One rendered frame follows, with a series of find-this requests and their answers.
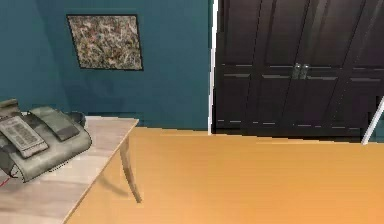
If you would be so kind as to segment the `grey green backpack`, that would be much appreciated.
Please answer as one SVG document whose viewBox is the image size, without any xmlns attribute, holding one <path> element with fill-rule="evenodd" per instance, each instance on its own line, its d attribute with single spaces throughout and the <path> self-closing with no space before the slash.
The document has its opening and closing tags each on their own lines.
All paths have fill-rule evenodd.
<svg viewBox="0 0 384 224">
<path fill-rule="evenodd" d="M 0 101 L 0 169 L 28 182 L 88 150 L 92 144 L 81 112 L 50 106 L 23 114 L 16 99 Z"/>
</svg>

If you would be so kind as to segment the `dark brown double door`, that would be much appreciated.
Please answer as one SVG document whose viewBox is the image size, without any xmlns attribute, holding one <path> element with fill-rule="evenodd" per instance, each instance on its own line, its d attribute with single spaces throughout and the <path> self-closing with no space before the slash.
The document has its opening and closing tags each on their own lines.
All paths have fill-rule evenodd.
<svg viewBox="0 0 384 224">
<path fill-rule="evenodd" d="M 384 0 L 219 0 L 214 133 L 359 139 L 383 96 Z"/>
</svg>

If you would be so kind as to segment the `framed speckled abstract picture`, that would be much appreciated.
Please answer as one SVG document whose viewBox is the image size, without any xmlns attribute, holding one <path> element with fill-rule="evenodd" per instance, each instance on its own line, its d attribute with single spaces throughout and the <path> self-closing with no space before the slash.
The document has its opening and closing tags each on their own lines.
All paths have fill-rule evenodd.
<svg viewBox="0 0 384 224">
<path fill-rule="evenodd" d="M 79 67 L 143 70 L 135 14 L 67 14 Z"/>
</svg>

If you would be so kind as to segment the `pale wooden table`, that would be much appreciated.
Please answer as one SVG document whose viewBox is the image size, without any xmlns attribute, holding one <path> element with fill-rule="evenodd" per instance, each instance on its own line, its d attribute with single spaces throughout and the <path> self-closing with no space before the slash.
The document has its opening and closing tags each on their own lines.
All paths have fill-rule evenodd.
<svg viewBox="0 0 384 224">
<path fill-rule="evenodd" d="M 27 183 L 0 171 L 0 224 L 66 224 L 96 181 L 106 179 L 104 170 L 115 156 L 132 196 L 141 202 L 129 158 L 129 134 L 137 124 L 134 118 L 89 116 L 87 151 Z"/>
</svg>

